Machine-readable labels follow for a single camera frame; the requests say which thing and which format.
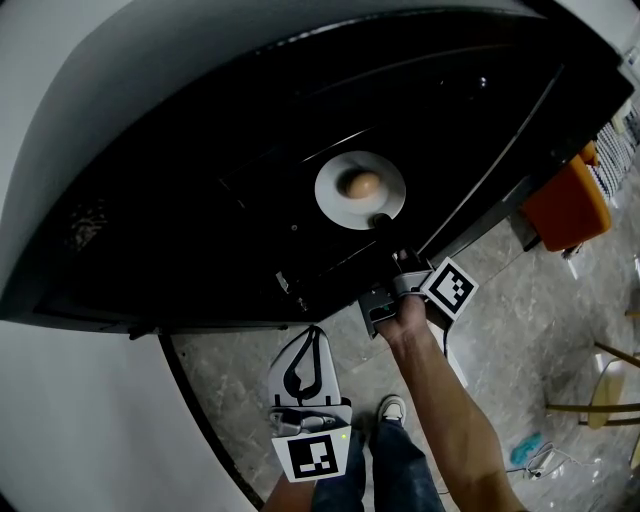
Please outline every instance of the sneaker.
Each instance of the sneaker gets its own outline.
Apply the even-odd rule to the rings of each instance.
[[[378,407],[378,421],[395,420],[404,427],[407,417],[407,404],[398,395],[390,395],[385,398]]]

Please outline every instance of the jeans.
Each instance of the jeans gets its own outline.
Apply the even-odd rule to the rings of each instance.
[[[352,430],[344,476],[319,480],[313,512],[363,512],[364,435]],[[399,421],[382,420],[369,441],[376,512],[444,512],[424,453]]]

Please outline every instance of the wooden stool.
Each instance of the wooden stool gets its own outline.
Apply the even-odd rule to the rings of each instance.
[[[587,413],[587,421],[579,420],[579,425],[587,425],[592,429],[601,427],[619,427],[623,425],[640,425],[640,416],[623,420],[610,420],[609,416],[617,412],[640,412],[640,403],[618,404],[624,386],[623,362],[640,368],[640,360],[613,347],[595,343],[596,347],[615,356],[600,374],[600,379],[593,391],[591,405],[559,405],[547,404],[550,411]],[[640,437],[636,441],[631,456],[631,469],[640,465]]]

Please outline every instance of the floor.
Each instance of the floor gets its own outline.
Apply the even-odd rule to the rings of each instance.
[[[624,317],[640,307],[640,173],[632,168],[611,205],[613,228],[588,242],[569,265],[522,242],[504,220],[456,257],[481,287],[449,335],[468,391],[495,427],[507,467],[511,450],[540,432],[571,454],[546,478],[509,475],[531,511],[627,510],[639,490],[628,469],[640,427],[590,430],[577,415],[549,414],[545,403],[589,403],[598,372],[593,342],[626,352],[638,342]],[[356,305],[322,322],[331,341],[342,394],[355,413],[373,411],[398,393],[410,403],[384,340],[369,340]],[[266,375],[280,348],[303,329],[176,336],[174,346],[209,421],[256,492],[267,498],[280,474],[267,420]],[[623,401],[640,402],[640,372],[627,368]],[[406,428],[429,456],[439,490],[446,490],[413,406]],[[371,474],[371,457],[366,452]],[[457,510],[443,495],[447,511]],[[369,481],[365,509],[373,510]]]

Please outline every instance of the egg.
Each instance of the egg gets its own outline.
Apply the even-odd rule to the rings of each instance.
[[[364,199],[376,193],[380,187],[380,177],[375,172],[361,172],[347,185],[347,197]]]

